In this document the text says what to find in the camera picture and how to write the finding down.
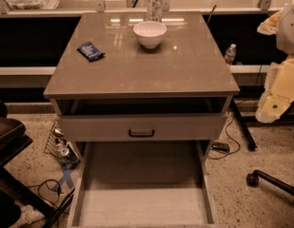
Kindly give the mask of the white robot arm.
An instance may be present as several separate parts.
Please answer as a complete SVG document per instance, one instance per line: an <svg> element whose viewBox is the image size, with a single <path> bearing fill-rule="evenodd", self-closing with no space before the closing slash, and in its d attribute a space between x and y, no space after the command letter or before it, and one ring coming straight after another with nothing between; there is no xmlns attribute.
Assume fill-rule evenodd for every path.
<svg viewBox="0 0 294 228"><path fill-rule="evenodd" d="M259 122L269 124L280 119L294 103L294 0L263 21L257 31L265 35L275 34L277 48L287 54L280 64L270 65L265 92L255 113Z"/></svg>

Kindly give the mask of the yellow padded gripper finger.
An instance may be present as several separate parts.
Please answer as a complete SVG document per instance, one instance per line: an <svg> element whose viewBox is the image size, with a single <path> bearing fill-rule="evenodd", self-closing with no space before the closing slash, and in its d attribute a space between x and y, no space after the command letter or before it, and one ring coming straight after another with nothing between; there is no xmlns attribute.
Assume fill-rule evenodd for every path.
<svg viewBox="0 0 294 228"><path fill-rule="evenodd" d="M255 117L258 122L271 124L294 103L294 57L288 56L280 64L272 63L265 78Z"/></svg>

